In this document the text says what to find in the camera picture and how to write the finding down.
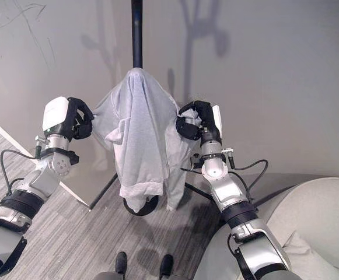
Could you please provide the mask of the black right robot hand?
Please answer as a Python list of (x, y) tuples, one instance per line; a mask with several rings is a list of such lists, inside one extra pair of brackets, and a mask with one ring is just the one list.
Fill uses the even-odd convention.
[[(202, 128), (195, 124), (187, 123), (186, 118), (181, 116), (189, 109), (198, 113)], [(176, 120), (176, 129), (181, 136), (192, 141), (201, 139), (202, 143), (211, 140), (222, 143), (221, 133), (215, 124), (213, 109), (209, 102), (197, 100), (182, 107)]]

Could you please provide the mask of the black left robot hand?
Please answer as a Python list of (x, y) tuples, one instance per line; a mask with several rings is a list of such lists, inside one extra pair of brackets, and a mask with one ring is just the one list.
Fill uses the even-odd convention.
[(83, 100), (60, 96), (46, 104), (42, 129), (46, 139), (60, 135), (71, 142), (91, 136), (93, 120), (93, 113)]

